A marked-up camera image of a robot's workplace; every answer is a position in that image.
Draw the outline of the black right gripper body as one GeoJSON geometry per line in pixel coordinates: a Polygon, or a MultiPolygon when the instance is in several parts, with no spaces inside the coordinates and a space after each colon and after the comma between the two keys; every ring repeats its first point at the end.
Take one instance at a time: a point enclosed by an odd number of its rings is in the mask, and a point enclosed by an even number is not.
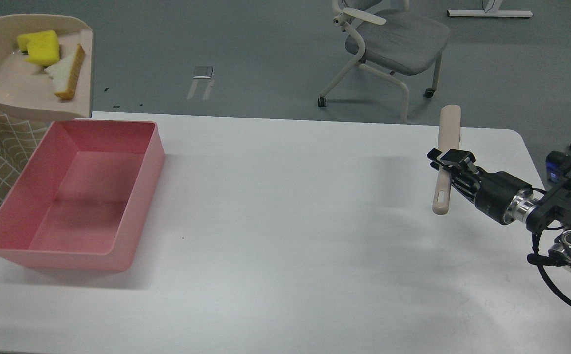
{"type": "Polygon", "coordinates": [[[506,171],[495,173],[482,171],[479,174],[473,204],[477,210],[489,218],[501,225],[507,225],[514,221],[514,218],[509,215],[509,206],[517,195],[530,191],[531,188],[531,184],[506,171]]]}

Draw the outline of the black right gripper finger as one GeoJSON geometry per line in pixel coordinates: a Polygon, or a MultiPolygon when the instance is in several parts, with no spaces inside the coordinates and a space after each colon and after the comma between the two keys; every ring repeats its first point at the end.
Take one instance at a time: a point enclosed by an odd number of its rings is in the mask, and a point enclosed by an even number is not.
{"type": "Polygon", "coordinates": [[[467,200],[474,201],[479,174],[487,171],[474,164],[476,158],[470,151],[451,149],[443,153],[434,148],[427,153],[427,159],[431,161],[432,168],[449,173],[450,184],[456,191],[467,200]]]}

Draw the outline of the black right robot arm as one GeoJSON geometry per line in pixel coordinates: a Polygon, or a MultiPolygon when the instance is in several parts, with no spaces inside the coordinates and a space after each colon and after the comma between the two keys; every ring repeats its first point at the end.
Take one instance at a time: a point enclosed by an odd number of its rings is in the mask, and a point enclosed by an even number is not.
{"type": "Polygon", "coordinates": [[[507,173],[489,173],[476,166],[470,151],[436,148],[427,154],[430,166],[449,173],[450,185],[481,213],[501,225],[523,223],[531,233],[526,259],[537,267],[546,286],[565,304],[568,298],[551,280],[546,267],[571,272],[571,156],[553,151],[546,157],[550,190],[537,189],[507,173]]]}

